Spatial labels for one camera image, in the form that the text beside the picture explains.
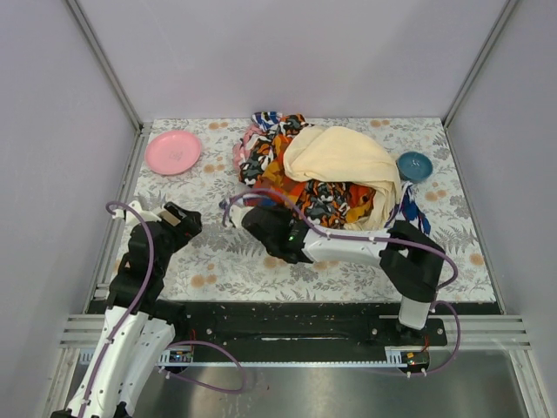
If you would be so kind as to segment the orange brown camouflage cloth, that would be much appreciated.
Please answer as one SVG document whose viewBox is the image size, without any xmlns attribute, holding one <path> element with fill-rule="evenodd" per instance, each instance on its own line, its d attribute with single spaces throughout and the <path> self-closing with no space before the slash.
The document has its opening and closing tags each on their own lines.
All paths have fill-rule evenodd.
<svg viewBox="0 0 557 418">
<path fill-rule="evenodd" d="M 284 194 L 313 223 L 340 229 L 371 214 L 375 191 L 349 182 L 322 182 L 316 179 L 298 182 L 285 174 L 283 157 L 292 142 L 279 134 L 272 141 L 274 160 L 256 182 L 256 187 Z"/>
</svg>

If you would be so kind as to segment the blue white red patterned cloth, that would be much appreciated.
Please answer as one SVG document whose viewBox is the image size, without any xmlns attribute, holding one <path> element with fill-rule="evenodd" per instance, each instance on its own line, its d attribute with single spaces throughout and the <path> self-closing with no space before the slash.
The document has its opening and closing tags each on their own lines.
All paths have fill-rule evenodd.
<svg viewBox="0 0 557 418">
<path fill-rule="evenodd" d="M 311 123 L 309 124 L 310 126 L 320 126 Z M 430 233 L 431 226 L 429 220 L 415 203 L 411 187 L 409 186 L 408 183 L 403 182 L 401 179 L 400 179 L 400 184 L 401 184 L 401 193 L 402 193 L 401 200 L 392 209 L 390 218 L 388 219 L 384 227 L 391 225 L 393 221 L 396 219 L 402 219 L 402 220 L 407 220 L 415 223 L 423 233 Z M 270 200 L 273 204 L 281 204 L 283 202 L 282 200 L 283 197 L 286 196 L 279 192 L 275 192 L 274 195 L 270 197 Z M 354 230 L 353 227 L 356 225 L 356 222 L 348 223 L 340 229 Z"/>
</svg>

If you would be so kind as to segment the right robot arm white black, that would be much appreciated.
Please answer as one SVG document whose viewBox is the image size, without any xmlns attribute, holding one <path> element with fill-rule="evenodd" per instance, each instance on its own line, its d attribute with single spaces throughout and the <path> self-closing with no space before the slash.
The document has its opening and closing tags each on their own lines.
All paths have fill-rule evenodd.
<svg viewBox="0 0 557 418">
<path fill-rule="evenodd" d="M 421 331 L 438 292 L 445 251 L 412 224 L 378 231 L 309 226 L 277 206 L 251 206 L 230 216 L 272 256 L 290 264 L 326 261 L 374 266 L 401 295 L 399 329 Z"/>
</svg>

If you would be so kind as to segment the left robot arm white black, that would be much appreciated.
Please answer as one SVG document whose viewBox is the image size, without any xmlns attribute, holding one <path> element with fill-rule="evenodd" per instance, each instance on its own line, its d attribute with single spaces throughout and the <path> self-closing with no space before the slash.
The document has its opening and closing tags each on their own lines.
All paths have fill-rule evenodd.
<svg viewBox="0 0 557 418">
<path fill-rule="evenodd" d="M 54 417 L 131 417 L 151 370 L 183 325 L 183 308 L 159 298 L 172 256 L 202 231 L 199 212 L 169 202 L 158 212 L 111 201 L 131 227 L 128 249 L 109 285 L 91 362 L 68 405 Z"/>
</svg>

